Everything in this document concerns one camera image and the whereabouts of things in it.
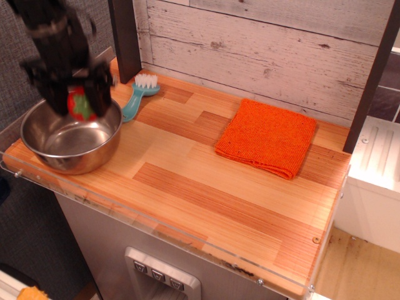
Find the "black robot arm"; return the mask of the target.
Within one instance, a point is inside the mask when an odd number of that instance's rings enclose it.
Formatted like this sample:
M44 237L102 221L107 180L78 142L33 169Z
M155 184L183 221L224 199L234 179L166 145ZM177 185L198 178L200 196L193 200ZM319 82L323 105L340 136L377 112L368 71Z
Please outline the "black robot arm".
M113 79L106 61L95 61L75 9L64 1L9 1L32 39L39 57L23 61L29 82L55 113L68 113L70 87L80 87L94 113L111 105Z

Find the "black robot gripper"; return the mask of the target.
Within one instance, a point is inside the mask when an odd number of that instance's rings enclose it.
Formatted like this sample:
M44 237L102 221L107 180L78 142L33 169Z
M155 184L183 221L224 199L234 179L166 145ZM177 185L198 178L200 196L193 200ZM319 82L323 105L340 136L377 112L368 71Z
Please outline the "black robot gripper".
M91 57L82 27L38 26L26 32L39 57L22 62L21 67L53 111L67 115L68 87L83 86L96 116L105 116L114 79L105 60Z

